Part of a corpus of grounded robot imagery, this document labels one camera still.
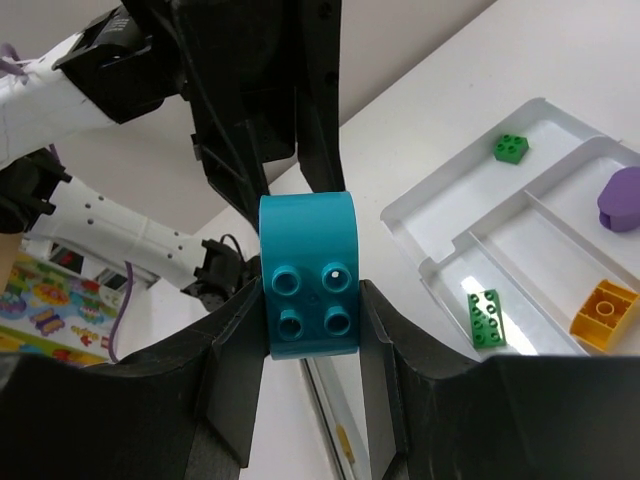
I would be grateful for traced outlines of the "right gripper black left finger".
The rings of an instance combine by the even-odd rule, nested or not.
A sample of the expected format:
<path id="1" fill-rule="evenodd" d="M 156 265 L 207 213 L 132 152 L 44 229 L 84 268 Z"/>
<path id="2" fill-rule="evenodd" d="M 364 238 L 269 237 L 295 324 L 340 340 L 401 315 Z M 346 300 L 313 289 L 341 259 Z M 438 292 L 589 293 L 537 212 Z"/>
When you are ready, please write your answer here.
<path id="1" fill-rule="evenodd" d="M 1 357 L 5 479 L 236 479 L 263 372 L 263 290 L 116 364 Z"/>

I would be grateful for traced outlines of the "yellow lego brick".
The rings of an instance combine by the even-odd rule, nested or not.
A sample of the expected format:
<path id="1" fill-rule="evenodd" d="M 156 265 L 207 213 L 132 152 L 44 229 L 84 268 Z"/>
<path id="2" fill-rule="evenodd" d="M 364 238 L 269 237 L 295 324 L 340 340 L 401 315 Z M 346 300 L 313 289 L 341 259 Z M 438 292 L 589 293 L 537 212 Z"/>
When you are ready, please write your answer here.
<path id="1" fill-rule="evenodd" d="M 602 280 L 574 316 L 569 332 L 582 343 L 610 354 L 638 318 L 639 294 Z"/>

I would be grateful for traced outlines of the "teal rounded lego brick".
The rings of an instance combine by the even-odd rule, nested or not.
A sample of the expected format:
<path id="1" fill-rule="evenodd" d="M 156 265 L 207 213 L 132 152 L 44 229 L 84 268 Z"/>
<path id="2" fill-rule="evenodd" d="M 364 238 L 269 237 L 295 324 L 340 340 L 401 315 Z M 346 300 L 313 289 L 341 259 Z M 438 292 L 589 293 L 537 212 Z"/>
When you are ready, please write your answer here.
<path id="1" fill-rule="evenodd" d="M 359 243 L 348 192 L 264 196 L 259 241 L 270 355 L 359 347 Z"/>

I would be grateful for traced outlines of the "green 2x2 lego brick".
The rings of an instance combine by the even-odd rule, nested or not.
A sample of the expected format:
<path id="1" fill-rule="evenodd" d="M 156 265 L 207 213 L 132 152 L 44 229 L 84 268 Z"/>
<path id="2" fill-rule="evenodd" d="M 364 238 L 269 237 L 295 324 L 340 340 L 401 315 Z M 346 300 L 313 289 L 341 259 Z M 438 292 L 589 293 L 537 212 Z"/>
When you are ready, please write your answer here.
<path id="1" fill-rule="evenodd" d="M 529 143 L 525 137 L 505 134 L 497 141 L 493 149 L 497 161 L 518 165 L 529 150 Z"/>

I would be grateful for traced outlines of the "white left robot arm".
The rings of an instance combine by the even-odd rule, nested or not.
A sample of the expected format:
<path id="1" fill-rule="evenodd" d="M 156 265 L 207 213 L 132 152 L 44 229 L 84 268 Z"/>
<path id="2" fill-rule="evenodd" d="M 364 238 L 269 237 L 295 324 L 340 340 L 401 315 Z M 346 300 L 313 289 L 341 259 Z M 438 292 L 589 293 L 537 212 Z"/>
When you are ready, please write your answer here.
<path id="1" fill-rule="evenodd" d="M 265 166 L 345 187 L 338 1 L 122 1 L 46 54 L 1 50 L 1 229 L 133 266 L 214 309 L 257 259 L 184 234 L 206 182 L 251 225 Z"/>

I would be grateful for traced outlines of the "green 2x4 lego brick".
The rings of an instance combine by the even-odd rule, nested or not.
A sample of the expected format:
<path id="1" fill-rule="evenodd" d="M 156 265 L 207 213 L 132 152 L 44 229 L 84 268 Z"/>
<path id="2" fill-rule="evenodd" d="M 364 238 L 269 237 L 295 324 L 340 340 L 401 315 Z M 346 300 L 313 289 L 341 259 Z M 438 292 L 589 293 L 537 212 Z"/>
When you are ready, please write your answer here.
<path id="1" fill-rule="evenodd" d="M 475 349 L 507 344 L 500 297 L 495 289 L 467 295 L 471 341 Z"/>

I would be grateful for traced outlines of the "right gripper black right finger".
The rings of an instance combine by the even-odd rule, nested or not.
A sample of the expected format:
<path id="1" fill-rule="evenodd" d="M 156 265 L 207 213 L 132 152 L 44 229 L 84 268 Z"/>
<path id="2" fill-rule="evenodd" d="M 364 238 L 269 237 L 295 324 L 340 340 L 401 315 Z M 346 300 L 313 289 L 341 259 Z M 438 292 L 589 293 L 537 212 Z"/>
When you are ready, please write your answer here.
<path id="1" fill-rule="evenodd" d="M 475 362 L 360 285 L 360 366 L 375 479 L 635 479 L 635 357 Z"/>

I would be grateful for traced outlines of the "purple oval lego brick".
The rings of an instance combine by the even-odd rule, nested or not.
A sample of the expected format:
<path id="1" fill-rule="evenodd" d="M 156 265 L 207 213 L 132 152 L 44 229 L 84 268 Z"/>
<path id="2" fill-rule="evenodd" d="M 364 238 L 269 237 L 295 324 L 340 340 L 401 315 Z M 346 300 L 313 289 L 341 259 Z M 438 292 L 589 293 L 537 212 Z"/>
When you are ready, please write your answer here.
<path id="1" fill-rule="evenodd" d="M 639 167 L 615 172 L 597 199 L 600 224 L 613 232 L 639 228 Z"/>

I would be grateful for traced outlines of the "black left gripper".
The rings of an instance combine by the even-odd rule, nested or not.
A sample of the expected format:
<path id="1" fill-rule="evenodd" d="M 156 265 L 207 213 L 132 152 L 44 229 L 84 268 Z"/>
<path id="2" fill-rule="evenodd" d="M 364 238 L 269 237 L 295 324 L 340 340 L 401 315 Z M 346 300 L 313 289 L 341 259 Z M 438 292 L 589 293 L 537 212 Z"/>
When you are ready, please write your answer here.
<path id="1" fill-rule="evenodd" d="M 176 49 L 192 143 L 209 185 L 258 230 L 263 164 L 293 153 L 295 1 L 127 1 L 141 29 Z M 341 3 L 299 3 L 297 140 L 315 193 L 345 189 L 339 150 Z"/>

